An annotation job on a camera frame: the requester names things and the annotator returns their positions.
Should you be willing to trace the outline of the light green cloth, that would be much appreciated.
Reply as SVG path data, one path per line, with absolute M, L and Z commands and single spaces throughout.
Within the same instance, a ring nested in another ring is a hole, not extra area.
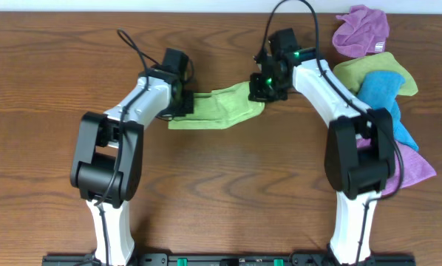
M 172 130 L 227 129 L 260 115 L 263 102 L 248 99 L 249 82 L 194 94 L 194 112 L 169 121 Z

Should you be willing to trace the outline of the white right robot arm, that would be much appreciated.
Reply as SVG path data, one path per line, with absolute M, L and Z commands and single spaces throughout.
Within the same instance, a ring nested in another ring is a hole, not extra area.
M 327 125 L 324 171 L 336 191 L 336 221 L 329 242 L 336 265 L 369 265 L 370 230 L 377 202 L 395 172 L 392 118 L 354 96 L 313 48 L 260 50 L 251 75 L 252 101 L 284 100 L 294 89 Z

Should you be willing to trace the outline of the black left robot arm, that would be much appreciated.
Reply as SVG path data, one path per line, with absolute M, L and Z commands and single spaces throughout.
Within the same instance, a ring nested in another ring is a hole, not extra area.
M 153 66 L 135 88 L 99 114 L 87 112 L 79 126 L 70 172 L 92 212 L 97 247 L 93 264 L 127 265 L 135 249 L 129 228 L 129 201 L 141 178 L 143 136 L 158 116 L 174 116 L 190 100 L 186 71 Z

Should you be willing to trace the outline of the olive green cloth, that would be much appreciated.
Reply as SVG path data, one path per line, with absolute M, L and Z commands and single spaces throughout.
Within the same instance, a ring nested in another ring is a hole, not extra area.
M 334 75 L 355 95 L 358 94 L 366 74 L 376 71 L 397 72 L 404 78 L 399 95 L 413 96 L 418 93 L 414 78 L 390 52 L 345 61 L 333 68 Z

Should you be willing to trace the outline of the blue cloth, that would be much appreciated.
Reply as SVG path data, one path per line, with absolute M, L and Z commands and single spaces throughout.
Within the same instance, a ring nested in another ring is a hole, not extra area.
M 398 91 L 404 84 L 404 77 L 397 72 L 369 72 L 364 77 L 357 98 L 373 109 L 385 108 L 392 116 L 394 138 L 418 151 L 418 144 L 401 122 L 401 111 L 396 101 Z

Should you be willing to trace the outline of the small purple cloth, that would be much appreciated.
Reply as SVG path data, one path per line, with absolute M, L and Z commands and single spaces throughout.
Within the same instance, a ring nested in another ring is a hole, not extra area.
M 337 15 L 342 24 L 334 32 L 332 43 L 337 52 L 350 58 L 361 58 L 370 53 L 382 53 L 390 35 L 390 26 L 384 11 L 360 4 L 349 13 Z

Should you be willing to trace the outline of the large purple cloth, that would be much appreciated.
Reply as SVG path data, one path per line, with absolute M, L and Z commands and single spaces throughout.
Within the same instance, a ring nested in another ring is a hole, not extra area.
M 415 150 L 397 142 L 404 161 L 404 179 L 401 188 L 410 187 L 437 175 L 435 169 Z M 395 157 L 395 173 L 388 179 L 382 194 L 391 194 L 399 181 L 398 158 Z

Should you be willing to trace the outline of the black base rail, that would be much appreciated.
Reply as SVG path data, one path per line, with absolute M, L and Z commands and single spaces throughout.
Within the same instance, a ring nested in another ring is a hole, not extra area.
M 105 265 L 92 254 L 84 256 L 43 256 L 43 266 Z M 326 266 L 341 265 L 332 255 L 295 253 L 291 256 L 175 256 L 164 253 L 147 253 L 130 259 L 131 266 Z M 413 256 L 377 255 L 358 265 L 366 266 L 415 266 Z

